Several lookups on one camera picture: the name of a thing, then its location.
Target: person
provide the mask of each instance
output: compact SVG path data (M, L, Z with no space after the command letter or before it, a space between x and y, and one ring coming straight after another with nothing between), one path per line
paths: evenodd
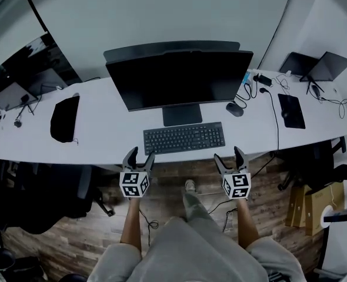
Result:
M200 203L187 180L184 220L173 217L141 257L140 199L131 199L119 244L110 245L89 282L306 281L298 260L269 237L260 238L246 199L237 199L237 244Z

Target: monitor stand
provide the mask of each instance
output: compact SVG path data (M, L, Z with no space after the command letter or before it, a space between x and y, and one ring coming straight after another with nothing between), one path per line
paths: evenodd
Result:
M164 126L191 125L201 123L199 105L167 106L162 108Z
M308 94L311 83L314 83L317 86L317 88L319 88L323 93L325 93L324 90L320 88L320 86L314 81L314 79L311 76L307 76L307 77L308 77L308 88L307 88L306 94Z

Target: computer monitor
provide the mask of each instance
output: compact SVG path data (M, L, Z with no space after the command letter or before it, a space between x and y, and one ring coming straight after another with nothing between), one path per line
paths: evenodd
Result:
M137 58L108 62L128 110L163 108L165 126L184 125L202 122L199 103L233 101L253 53L238 48L207 50L196 42L198 47L164 53L145 49L148 53Z
M308 55L291 52L283 62L280 72L286 73L291 71L293 75L306 75L317 63L319 59L312 58Z
M300 81L308 82L307 93L311 83L324 92L316 82L332 82L347 68L347 59L332 52L325 52L318 63Z

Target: wooden floor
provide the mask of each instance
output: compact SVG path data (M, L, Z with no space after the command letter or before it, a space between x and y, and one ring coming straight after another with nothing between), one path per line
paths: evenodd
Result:
M255 173L269 156L250 162L250 171ZM232 166L234 158L226 161ZM261 236L272 236L291 251L299 260L304 272L313 269L322 247L322 233L305 236L304 228L285 227L289 189L280 192L277 185L286 172L281 161L275 159L252 180L249 197L251 213ZM156 164L152 183L142 199L141 210L149 220L158 220L162 227L171 216L183 216L182 187L186 179L194 179L201 202L208 210L227 200L221 188L213 160ZM41 235L31 235L19 228L9 228L3 235L4 246L17 257L37 256L48 277L58 281L68 273L88 276L97 260L112 243L119 242L128 208L119 191L118 180L104 176L101 190L105 202L115 206L116 215L109 218L97 204L83 219L63 218L53 228ZM225 213L233 209L235 202L221 205L212 213L215 221L223 227ZM152 230L152 239L159 233ZM148 249L148 229L141 216L142 249ZM237 214L230 214L225 233L237 240Z

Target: computer mouse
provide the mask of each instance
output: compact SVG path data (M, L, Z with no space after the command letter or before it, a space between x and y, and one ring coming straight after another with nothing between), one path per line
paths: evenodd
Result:
M317 88L315 85L312 85L312 90L313 90L313 92L315 93L317 99L320 99L320 100L321 100L319 88Z
M290 112L287 110L282 110L281 115L282 115L283 119L286 119L290 116Z
M228 103L226 110L233 114L235 117L240 117L244 114L244 110L235 102Z

